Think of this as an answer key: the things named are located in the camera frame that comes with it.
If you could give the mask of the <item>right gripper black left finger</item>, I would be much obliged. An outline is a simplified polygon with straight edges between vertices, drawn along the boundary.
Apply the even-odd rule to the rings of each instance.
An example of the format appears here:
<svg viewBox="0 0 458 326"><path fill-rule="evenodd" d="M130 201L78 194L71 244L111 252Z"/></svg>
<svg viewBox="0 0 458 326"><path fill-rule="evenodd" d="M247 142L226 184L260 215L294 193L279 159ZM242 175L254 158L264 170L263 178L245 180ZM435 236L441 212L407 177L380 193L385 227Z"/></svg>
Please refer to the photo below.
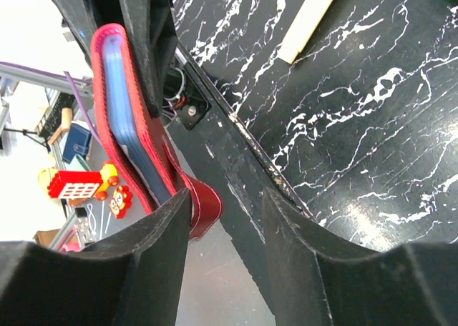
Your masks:
<svg viewBox="0 0 458 326"><path fill-rule="evenodd" d="M79 252L1 243L3 325L174 325L192 202L152 214Z"/></svg>

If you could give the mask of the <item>red leather card holder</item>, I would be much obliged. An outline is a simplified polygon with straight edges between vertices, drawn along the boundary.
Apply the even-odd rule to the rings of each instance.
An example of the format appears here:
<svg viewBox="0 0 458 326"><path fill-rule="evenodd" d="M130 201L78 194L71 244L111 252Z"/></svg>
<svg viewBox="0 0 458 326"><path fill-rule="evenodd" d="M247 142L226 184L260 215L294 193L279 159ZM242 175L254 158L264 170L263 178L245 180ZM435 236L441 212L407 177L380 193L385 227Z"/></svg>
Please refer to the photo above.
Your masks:
<svg viewBox="0 0 458 326"><path fill-rule="evenodd" d="M190 239L200 239L221 217L218 193L185 173L165 128L152 118L137 78L125 28L105 24L91 40L94 114L108 158L134 192L145 214L182 188L190 191Z"/></svg>

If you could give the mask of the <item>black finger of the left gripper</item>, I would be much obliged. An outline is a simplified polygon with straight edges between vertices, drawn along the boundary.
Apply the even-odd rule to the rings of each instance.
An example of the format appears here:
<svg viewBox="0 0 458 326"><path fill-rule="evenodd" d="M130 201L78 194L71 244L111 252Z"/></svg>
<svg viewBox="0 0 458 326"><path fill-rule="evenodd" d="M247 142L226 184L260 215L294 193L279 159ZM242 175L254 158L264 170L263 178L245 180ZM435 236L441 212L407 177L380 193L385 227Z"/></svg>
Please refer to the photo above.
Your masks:
<svg viewBox="0 0 458 326"><path fill-rule="evenodd" d="M125 28L148 112L162 112L163 88L177 47L172 0L52 0L89 59L90 41L105 24Z"/></svg>

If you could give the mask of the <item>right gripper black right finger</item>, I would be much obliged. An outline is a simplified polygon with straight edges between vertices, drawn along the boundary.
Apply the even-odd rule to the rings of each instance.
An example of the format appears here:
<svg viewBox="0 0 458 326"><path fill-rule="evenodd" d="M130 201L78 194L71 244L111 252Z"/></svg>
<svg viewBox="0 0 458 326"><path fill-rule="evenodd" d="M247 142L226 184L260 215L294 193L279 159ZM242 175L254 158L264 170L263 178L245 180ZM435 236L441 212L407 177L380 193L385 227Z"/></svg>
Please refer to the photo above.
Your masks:
<svg viewBox="0 0 458 326"><path fill-rule="evenodd" d="M377 252L263 193L263 229L278 325L455 325L457 246L410 242Z"/></svg>

